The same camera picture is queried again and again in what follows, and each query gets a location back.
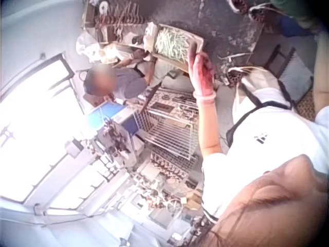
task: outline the logo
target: logo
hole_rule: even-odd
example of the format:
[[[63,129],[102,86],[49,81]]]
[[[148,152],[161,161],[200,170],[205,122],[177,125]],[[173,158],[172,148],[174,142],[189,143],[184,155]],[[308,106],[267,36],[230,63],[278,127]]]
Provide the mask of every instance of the logo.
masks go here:
[[[256,141],[258,141],[260,144],[264,144],[266,141],[267,133],[262,133],[260,135],[255,136],[254,138]]]

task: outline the gray shirt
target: gray shirt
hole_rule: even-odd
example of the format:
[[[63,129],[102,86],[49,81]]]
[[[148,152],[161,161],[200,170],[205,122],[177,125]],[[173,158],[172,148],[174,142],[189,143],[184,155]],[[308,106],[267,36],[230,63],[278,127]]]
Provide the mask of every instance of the gray shirt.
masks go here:
[[[144,92],[147,83],[144,78],[132,68],[115,68],[117,87],[113,91],[116,98],[131,99]]]

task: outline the bloody hand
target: bloody hand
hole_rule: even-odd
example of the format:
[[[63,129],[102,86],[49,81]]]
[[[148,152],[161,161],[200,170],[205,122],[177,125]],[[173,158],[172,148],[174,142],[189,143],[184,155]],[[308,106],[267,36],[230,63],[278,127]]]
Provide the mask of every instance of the bloody hand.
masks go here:
[[[207,54],[196,54],[196,43],[193,43],[189,51],[189,74],[195,89],[196,98],[208,98],[214,95],[213,69]]]

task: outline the window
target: window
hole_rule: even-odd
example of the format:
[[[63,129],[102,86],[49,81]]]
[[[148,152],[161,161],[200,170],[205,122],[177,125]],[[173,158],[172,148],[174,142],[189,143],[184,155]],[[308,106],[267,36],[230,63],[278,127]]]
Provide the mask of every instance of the window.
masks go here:
[[[50,205],[57,209],[77,209],[104,182],[109,182],[119,170],[109,161],[107,154],[98,157],[90,166],[79,173],[74,180]]]
[[[77,209],[99,188],[105,178],[93,166],[87,166],[50,205],[51,208]]]
[[[62,55],[30,73],[0,103],[0,195],[24,202],[81,137],[83,113]]]

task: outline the green beans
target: green beans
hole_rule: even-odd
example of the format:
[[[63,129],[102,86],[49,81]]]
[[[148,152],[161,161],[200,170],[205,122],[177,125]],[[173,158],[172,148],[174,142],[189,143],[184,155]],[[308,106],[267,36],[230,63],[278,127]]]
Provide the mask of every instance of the green beans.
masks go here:
[[[189,37],[174,28],[162,28],[155,43],[156,53],[167,58],[187,63],[189,52]]]

